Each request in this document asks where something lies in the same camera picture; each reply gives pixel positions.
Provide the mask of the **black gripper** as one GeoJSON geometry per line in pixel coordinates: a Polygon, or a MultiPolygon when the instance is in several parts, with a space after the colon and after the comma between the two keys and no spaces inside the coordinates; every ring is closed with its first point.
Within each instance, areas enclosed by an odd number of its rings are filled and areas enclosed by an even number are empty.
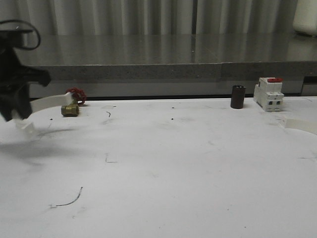
{"type": "Polygon", "coordinates": [[[28,50],[24,36],[32,32],[29,29],[0,31],[0,114],[5,121],[12,120],[12,109],[21,119],[27,119],[32,113],[29,82],[46,87],[51,81],[48,71],[23,65],[14,50],[28,50]],[[7,95],[12,92],[13,98],[7,95]]]}

